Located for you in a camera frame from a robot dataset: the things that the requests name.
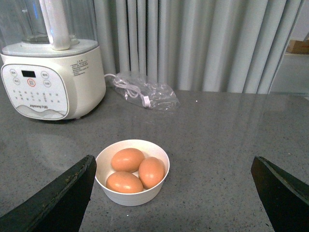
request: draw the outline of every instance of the brown egg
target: brown egg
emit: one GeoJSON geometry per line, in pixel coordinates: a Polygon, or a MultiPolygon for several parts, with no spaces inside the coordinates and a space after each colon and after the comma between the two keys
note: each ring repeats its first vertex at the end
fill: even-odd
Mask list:
{"type": "Polygon", "coordinates": [[[106,181],[106,187],[115,192],[137,193],[143,191],[143,184],[140,179],[127,172],[115,172],[106,181]]]}
{"type": "Polygon", "coordinates": [[[139,178],[145,187],[150,189],[164,178],[165,167],[160,159],[148,157],[144,159],[139,168],[139,178]]]}
{"type": "Polygon", "coordinates": [[[145,159],[144,154],[136,148],[126,148],[118,151],[112,158],[112,168],[115,171],[133,173],[139,169],[145,159]]]}

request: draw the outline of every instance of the white appliance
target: white appliance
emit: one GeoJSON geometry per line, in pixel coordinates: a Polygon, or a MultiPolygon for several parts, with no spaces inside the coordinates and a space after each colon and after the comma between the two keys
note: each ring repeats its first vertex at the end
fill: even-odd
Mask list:
{"type": "Polygon", "coordinates": [[[14,0],[0,7],[1,77],[35,119],[80,118],[106,91],[92,0],[14,0]]]}

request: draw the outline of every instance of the handle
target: handle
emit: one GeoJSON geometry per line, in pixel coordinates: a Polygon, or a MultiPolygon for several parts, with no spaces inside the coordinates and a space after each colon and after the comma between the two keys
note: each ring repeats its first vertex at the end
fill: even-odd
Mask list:
{"type": "Polygon", "coordinates": [[[40,6],[52,49],[69,49],[71,39],[62,0],[40,0],[40,6]]]}

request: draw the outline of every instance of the clear plastic bag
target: clear plastic bag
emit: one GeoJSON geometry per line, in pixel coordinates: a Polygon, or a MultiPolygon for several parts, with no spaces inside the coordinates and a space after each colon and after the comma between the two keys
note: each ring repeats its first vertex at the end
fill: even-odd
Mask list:
{"type": "Polygon", "coordinates": [[[170,86],[147,81],[147,76],[139,72],[121,72],[105,76],[115,91],[132,104],[153,110],[175,110],[180,106],[170,86]]]}

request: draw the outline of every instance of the curtain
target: curtain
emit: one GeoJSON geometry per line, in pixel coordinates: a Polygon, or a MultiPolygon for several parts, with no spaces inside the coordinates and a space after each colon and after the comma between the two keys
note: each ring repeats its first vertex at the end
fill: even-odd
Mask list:
{"type": "Polygon", "coordinates": [[[269,93],[304,0],[94,0],[105,73],[269,93]]]}

